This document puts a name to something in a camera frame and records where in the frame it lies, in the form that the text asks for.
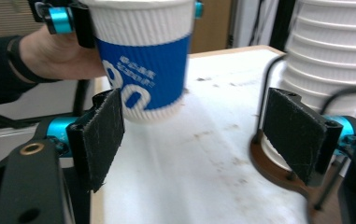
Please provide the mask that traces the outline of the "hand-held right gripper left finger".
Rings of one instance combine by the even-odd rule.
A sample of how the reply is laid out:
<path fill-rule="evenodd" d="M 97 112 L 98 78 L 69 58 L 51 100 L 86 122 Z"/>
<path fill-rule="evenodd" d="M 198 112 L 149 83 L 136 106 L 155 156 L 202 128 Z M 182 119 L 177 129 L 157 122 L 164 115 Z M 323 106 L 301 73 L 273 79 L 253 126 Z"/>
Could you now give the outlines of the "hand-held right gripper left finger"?
<path fill-rule="evenodd" d="M 97 93 L 93 106 L 81 117 L 53 119 L 47 136 L 67 146 L 65 157 L 72 157 L 81 186 L 98 191 L 124 136 L 121 90 Z"/>

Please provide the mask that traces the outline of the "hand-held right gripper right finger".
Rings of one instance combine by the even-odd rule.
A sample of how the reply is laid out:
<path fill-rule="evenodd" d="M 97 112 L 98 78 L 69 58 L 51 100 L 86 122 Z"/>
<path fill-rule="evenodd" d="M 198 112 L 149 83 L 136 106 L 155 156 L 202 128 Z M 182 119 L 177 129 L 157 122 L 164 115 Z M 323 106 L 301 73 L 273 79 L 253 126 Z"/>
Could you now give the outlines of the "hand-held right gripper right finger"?
<path fill-rule="evenodd" d="M 323 182 L 339 141 L 353 129 L 346 117 L 323 116 L 303 104 L 300 95 L 271 88 L 263 133 L 304 184 L 317 187 Z"/>

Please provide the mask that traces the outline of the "brown cup holder with wires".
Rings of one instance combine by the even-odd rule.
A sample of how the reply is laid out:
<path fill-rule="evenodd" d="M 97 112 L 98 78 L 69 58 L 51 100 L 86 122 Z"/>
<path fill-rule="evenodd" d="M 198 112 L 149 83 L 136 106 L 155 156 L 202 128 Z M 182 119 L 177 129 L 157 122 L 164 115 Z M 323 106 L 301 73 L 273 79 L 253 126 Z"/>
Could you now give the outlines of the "brown cup holder with wires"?
<path fill-rule="evenodd" d="M 263 116 L 267 103 L 270 73 L 282 60 L 273 59 L 263 73 L 259 117 L 249 144 L 249 155 L 257 171 L 272 183 L 298 192 L 306 198 L 307 218 L 311 224 L 356 224 L 356 118 L 346 117 L 353 129 L 339 141 L 321 185 L 309 187 L 294 173 L 272 147 L 263 133 Z M 356 87 L 344 89 L 327 98 L 317 112 L 323 116 L 327 107 L 336 99 L 356 93 Z"/>

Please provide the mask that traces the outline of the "blue banded paper cup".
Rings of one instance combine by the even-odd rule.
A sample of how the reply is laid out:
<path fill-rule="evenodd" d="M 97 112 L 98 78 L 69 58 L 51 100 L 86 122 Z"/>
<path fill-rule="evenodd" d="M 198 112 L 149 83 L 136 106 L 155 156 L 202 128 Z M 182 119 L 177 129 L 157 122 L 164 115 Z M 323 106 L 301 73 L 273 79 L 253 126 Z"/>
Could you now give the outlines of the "blue banded paper cup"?
<path fill-rule="evenodd" d="M 80 0 L 126 119 L 151 123 L 181 105 L 195 0 Z"/>

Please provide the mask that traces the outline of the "stack of white ribbed cups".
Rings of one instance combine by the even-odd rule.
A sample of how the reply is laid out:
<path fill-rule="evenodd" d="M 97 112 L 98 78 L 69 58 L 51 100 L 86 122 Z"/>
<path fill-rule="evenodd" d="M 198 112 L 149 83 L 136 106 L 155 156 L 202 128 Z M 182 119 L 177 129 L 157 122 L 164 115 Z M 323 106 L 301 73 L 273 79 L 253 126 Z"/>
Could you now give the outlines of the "stack of white ribbed cups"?
<path fill-rule="evenodd" d="M 356 0 L 298 0 L 286 50 L 273 82 L 311 109 L 356 87 Z"/>

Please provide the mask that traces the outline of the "cardboard box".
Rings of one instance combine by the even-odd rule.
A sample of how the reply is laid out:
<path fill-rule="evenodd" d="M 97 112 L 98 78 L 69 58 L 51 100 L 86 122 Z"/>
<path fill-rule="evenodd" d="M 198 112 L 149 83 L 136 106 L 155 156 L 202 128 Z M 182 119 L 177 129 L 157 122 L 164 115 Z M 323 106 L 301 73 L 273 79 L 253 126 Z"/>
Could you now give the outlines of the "cardboard box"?
<path fill-rule="evenodd" d="M 202 17 L 194 21 L 191 53 L 227 48 L 233 0 L 201 0 Z"/>

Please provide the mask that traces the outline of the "white table mat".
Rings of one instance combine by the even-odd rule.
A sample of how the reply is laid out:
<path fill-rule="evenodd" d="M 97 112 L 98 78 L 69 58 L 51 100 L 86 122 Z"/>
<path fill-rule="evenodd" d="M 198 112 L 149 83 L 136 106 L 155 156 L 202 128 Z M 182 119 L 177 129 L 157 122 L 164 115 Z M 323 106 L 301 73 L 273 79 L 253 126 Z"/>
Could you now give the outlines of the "white table mat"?
<path fill-rule="evenodd" d="M 307 224 L 304 198 L 253 167 L 265 46 L 190 58 L 184 102 L 171 118 L 126 122 L 93 224 Z"/>

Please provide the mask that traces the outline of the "black metal frame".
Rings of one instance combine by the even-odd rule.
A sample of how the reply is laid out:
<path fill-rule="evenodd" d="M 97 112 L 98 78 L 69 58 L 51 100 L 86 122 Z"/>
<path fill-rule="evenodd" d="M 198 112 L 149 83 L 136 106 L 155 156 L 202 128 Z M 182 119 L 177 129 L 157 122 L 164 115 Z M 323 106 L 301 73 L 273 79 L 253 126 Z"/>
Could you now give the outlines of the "black metal frame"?
<path fill-rule="evenodd" d="M 277 12 L 269 40 L 269 46 L 283 51 L 290 33 L 290 24 L 296 0 L 278 0 Z"/>

